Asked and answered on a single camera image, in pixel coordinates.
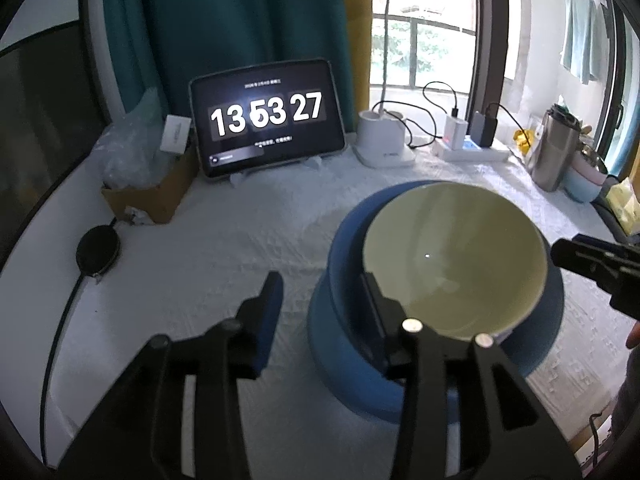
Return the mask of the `person's right hand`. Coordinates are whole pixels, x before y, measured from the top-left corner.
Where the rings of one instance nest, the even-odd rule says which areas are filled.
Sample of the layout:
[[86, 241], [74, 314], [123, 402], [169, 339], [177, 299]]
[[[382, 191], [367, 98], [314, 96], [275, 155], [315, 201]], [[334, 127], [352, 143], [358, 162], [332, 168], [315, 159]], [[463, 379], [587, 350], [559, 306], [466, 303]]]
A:
[[634, 327], [631, 329], [630, 333], [626, 339], [626, 348], [631, 350], [633, 348], [638, 347], [640, 344], [640, 322], [635, 322]]

